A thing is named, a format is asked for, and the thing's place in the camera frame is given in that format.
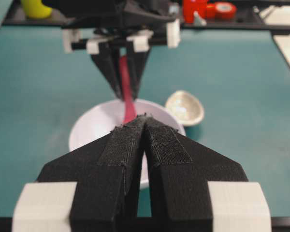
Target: teal mat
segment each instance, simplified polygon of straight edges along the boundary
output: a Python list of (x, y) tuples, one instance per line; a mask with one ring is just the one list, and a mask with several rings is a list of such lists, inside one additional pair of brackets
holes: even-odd
[[(268, 32), (182, 32), (178, 49), (155, 47), (140, 98), (164, 105), (195, 94), (204, 121), (187, 136), (242, 164), (272, 216), (290, 216), (290, 70)], [(113, 93), (85, 51), (66, 55), (57, 28), (0, 30), (0, 216), (23, 185), (68, 152), (78, 117)], [(148, 190), (139, 214), (150, 215)]]

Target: white bowl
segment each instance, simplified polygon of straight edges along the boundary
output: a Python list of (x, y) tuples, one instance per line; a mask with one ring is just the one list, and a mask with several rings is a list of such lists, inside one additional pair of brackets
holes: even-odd
[[(158, 121), (178, 129), (180, 134), (186, 135), (184, 127), (164, 107), (150, 101), (137, 99), (135, 108), (138, 115), (147, 113)], [(115, 126), (122, 124), (124, 110), (125, 106), (121, 100), (113, 100), (96, 105), (85, 112), (71, 130), (70, 151), (107, 135)], [(146, 156), (143, 156), (140, 188), (147, 188), (148, 183), (147, 160)]]

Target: red object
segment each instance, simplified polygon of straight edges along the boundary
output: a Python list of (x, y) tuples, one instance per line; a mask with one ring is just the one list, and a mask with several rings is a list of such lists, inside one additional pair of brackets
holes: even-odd
[(193, 23), (193, 13), (197, 11), (199, 16), (205, 18), (206, 4), (208, 0), (183, 0), (183, 16), (186, 23)]
[(123, 123), (127, 123), (136, 118), (136, 111), (130, 89), (130, 77), (127, 65), (127, 57), (119, 58), (119, 71), (121, 75), (121, 86), (125, 101), (125, 118)]
[(215, 2), (215, 18), (217, 19), (232, 19), (236, 13), (236, 6), (226, 1)]
[(215, 10), (215, 4), (209, 3), (206, 5), (205, 10), (205, 18), (215, 18), (216, 10)]

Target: pink strip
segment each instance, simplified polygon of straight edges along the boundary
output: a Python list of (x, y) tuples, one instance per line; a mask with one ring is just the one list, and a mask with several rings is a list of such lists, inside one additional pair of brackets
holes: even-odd
[(119, 58), (119, 71), (121, 75), (121, 86), (125, 101), (125, 118), (123, 123), (127, 123), (136, 118), (136, 111), (130, 89), (130, 77), (126, 56)]

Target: white clip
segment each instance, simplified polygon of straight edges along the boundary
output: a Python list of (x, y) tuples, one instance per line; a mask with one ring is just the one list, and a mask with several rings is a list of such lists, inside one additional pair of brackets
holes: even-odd
[(148, 39), (154, 34), (151, 30), (140, 30), (136, 34), (128, 36), (127, 41), (133, 41), (134, 52), (147, 52), (149, 50)]
[(78, 42), (81, 39), (81, 31), (79, 29), (63, 29), (62, 30), (63, 49), (65, 53), (71, 53), (71, 43)]
[(99, 51), (99, 43), (107, 42), (110, 38), (104, 36), (96, 36), (94, 38), (88, 39), (86, 43), (87, 53), (90, 55), (97, 55)]
[(26, 184), (14, 209), (12, 232), (70, 232), (76, 182)]
[(206, 21), (203, 19), (197, 11), (193, 12), (194, 21), (193, 24), (196, 26), (206, 26)]
[(166, 24), (166, 35), (169, 48), (176, 48), (180, 42), (179, 19)]
[(213, 232), (271, 232), (271, 215), (256, 182), (208, 181)]

